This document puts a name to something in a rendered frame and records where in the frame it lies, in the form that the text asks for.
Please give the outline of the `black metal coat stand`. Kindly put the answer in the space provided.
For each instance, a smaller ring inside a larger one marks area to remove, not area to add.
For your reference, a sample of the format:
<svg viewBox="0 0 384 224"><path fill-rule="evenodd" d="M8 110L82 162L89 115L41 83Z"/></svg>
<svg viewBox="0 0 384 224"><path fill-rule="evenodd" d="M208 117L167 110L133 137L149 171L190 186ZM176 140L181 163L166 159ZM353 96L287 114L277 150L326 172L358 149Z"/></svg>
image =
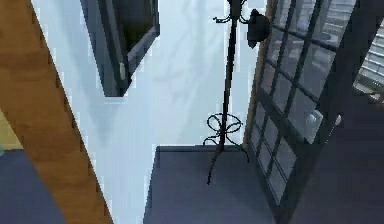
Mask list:
<svg viewBox="0 0 384 224"><path fill-rule="evenodd" d="M244 17L241 15L243 4L247 0L227 0L230 6L230 12L226 18L214 17L216 23L230 23L230 34L228 40L228 53L226 63L225 84L223 92L223 105L222 112L210 115L207 120L207 126L212 129L215 134L208 136L203 140L203 145L207 141L215 144L216 149L211 159L209 171L207 175L207 184L211 183L212 174L216 165L217 159L225 151L225 142L229 141L229 148L235 148L245 154L247 161L250 161L248 152L242 147L241 144L234 142L229 134L238 132L243 126L243 122L235 115L229 113L230 92L232 87L234 60L236 52L236 29L237 23L246 24Z"/></svg>

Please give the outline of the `black glass paned door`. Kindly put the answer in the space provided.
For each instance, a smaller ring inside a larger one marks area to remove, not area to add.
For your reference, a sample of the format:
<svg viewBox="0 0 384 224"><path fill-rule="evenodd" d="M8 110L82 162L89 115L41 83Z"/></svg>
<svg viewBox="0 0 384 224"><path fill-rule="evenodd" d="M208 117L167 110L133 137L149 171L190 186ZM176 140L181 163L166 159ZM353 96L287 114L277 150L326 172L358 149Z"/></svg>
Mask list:
<svg viewBox="0 0 384 224"><path fill-rule="evenodd" d="M352 91L384 98L367 60L384 0L268 0L251 148L275 224L289 224Z"/></svg>

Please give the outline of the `black hat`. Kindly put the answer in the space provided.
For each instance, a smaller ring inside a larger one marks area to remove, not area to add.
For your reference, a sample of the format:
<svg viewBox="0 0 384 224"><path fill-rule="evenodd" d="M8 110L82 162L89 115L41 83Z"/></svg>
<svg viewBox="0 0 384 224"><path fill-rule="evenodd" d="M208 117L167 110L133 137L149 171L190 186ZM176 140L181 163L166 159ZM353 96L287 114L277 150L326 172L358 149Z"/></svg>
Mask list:
<svg viewBox="0 0 384 224"><path fill-rule="evenodd" d="M270 34L270 20L258 10L253 9L248 20L247 41L250 48L255 48Z"/></svg>

